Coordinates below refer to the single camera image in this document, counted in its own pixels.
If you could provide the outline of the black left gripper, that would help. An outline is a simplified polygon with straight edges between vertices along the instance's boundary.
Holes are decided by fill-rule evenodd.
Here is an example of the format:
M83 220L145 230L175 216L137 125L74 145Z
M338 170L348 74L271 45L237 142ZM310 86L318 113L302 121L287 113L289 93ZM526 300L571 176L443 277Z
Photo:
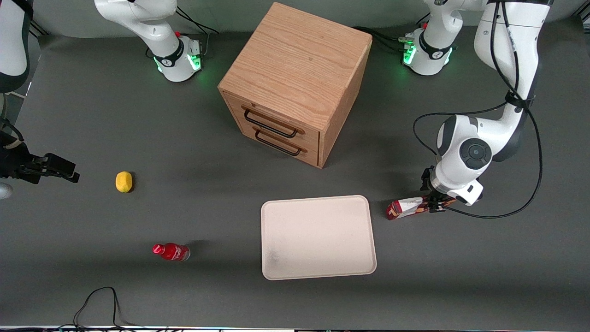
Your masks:
M431 176L434 172L434 166L430 166L426 168L421 176L422 186L420 187L420 191L428 191L430 192L426 198L428 202L442 202L444 201L444 194L440 192L433 192L433 186L431 184ZM446 207L441 205L430 205L430 213L439 213L445 212Z

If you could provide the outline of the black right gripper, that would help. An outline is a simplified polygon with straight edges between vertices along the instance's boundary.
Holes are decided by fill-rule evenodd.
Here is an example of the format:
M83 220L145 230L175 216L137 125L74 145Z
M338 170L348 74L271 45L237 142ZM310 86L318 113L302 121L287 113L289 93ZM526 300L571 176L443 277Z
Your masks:
M44 155L44 168L41 157L28 151L27 145L17 138L1 134L0 178L21 179L30 184L38 184L43 176L66 179L78 183L80 174L75 172L76 164L55 154Z

